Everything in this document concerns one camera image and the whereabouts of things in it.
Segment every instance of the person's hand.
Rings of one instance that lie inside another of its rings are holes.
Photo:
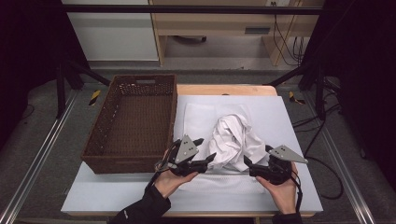
[[[297,168],[294,162],[291,163],[291,167],[293,172],[295,172],[292,173],[291,176],[296,178]],[[291,179],[285,181],[285,183],[281,185],[273,185],[268,180],[260,176],[256,176],[256,179],[271,193],[276,207],[282,214],[286,215],[296,213],[296,185]]]
[[[158,176],[154,185],[161,195],[166,199],[173,194],[177,188],[187,182],[192,181],[198,175],[198,172],[191,173],[186,176],[177,176],[172,171],[167,170]]]

